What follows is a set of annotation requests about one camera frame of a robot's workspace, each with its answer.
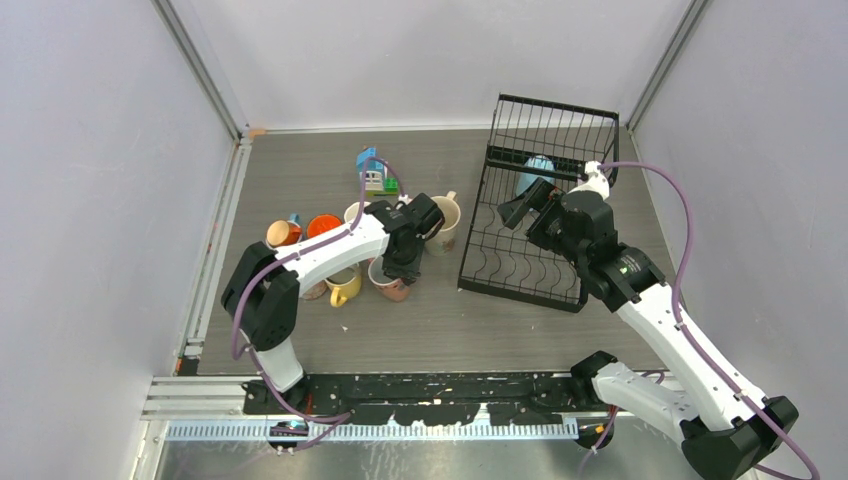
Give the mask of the tall cream dragon mug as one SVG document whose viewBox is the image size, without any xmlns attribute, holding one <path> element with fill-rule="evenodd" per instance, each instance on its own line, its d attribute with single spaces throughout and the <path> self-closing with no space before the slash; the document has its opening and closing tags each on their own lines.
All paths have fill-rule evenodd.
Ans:
<svg viewBox="0 0 848 480">
<path fill-rule="evenodd" d="M 455 245 L 456 233 L 461 220 L 461 208 L 458 204 L 456 191 L 433 196 L 432 200 L 442 211 L 445 221 L 439 232 L 425 243 L 425 249 L 430 255 L 445 256 Z"/>
</svg>

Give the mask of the orange mug black handle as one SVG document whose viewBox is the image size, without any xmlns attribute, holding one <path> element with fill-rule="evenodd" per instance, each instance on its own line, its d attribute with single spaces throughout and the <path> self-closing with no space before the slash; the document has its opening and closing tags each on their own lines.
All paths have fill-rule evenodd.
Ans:
<svg viewBox="0 0 848 480">
<path fill-rule="evenodd" d="M 306 238 L 312 239 L 327 233 L 343 224 L 343 221 L 333 214 L 319 214 L 309 221 L 306 227 Z"/>
</svg>

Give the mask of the pink patterned mug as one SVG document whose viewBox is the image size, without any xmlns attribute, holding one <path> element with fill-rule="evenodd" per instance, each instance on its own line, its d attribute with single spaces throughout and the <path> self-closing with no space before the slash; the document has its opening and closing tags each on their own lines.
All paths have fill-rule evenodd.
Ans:
<svg viewBox="0 0 848 480">
<path fill-rule="evenodd" d="M 313 301 L 320 299 L 328 290 L 328 286 L 324 281 L 316 283 L 301 295 L 301 299 L 305 301 Z"/>
</svg>

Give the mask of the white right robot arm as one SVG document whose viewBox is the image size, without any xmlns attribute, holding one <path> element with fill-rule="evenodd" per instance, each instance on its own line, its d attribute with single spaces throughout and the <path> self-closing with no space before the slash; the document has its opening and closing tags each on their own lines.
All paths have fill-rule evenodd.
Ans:
<svg viewBox="0 0 848 480">
<path fill-rule="evenodd" d="M 517 228 L 535 215 L 525 235 L 564 257 L 582 287 L 636 331 L 677 379 L 675 392 L 598 351 L 574 365 L 571 397 L 584 410 L 621 407 L 674 440 L 704 479 L 737 479 L 775 451 L 799 414 L 784 396 L 767 397 L 717 351 L 683 311 L 672 288 L 641 250 L 622 243 L 607 191 L 580 185 L 563 192 L 538 178 L 497 208 Z"/>
</svg>

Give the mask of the black wire dish rack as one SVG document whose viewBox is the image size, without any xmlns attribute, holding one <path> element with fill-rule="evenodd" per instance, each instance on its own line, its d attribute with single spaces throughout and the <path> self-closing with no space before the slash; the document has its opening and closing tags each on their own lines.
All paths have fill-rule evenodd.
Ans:
<svg viewBox="0 0 848 480">
<path fill-rule="evenodd" d="M 458 287 L 580 311 L 588 294 L 562 256 L 527 232 L 556 198 L 586 180 L 589 162 L 619 158 L 614 111 L 502 93 L 492 115 Z"/>
</svg>

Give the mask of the pale yellow faceted mug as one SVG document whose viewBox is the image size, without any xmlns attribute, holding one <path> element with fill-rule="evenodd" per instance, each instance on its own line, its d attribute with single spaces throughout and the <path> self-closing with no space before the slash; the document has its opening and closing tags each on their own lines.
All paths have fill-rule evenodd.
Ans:
<svg viewBox="0 0 848 480">
<path fill-rule="evenodd" d="M 344 212 L 343 219 L 345 223 L 352 223 L 356 218 L 358 218 L 364 211 L 364 208 L 368 205 L 368 202 L 354 202 Z"/>
</svg>

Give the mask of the salmon pink mug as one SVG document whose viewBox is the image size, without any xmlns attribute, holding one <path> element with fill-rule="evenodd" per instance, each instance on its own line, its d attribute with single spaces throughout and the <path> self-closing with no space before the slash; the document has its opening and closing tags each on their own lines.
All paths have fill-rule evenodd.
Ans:
<svg viewBox="0 0 848 480">
<path fill-rule="evenodd" d="M 401 278 L 392 279 L 384 273 L 382 257 L 376 257 L 370 262 L 367 275 L 377 291 L 393 302 L 402 302 L 411 293 L 411 287 L 406 285 Z"/>
</svg>

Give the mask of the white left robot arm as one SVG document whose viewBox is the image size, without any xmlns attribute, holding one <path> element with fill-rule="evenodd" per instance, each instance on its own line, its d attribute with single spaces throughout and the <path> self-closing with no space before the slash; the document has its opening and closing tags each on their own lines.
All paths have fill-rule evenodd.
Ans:
<svg viewBox="0 0 848 480">
<path fill-rule="evenodd" d="M 299 300 L 314 285 L 365 260 L 379 259 L 392 280 L 420 276 L 425 244 L 445 223 L 436 201 L 424 193 L 396 203 L 362 206 L 353 220 L 298 244 L 249 245 L 221 295 L 231 316 L 231 348 L 240 357 L 245 339 L 271 384 L 268 400 L 280 412 L 298 412 L 307 398 L 304 370 L 290 339 Z"/>
</svg>

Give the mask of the beige mug shelf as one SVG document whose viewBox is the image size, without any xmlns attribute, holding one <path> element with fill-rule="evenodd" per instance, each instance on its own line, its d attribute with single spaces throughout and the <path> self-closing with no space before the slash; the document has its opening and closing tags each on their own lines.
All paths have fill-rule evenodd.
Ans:
<svg viewBox="0 0 848 480">
<path fill-rule="evenodd" d="M 360 277 L 360 267 L 354 264 L 347 266 L 344 269 L 330 275 L 325 279 L 325 281 L 331 285 L 345 285 L 350 282 L 359 281 Z"/>
</svg>

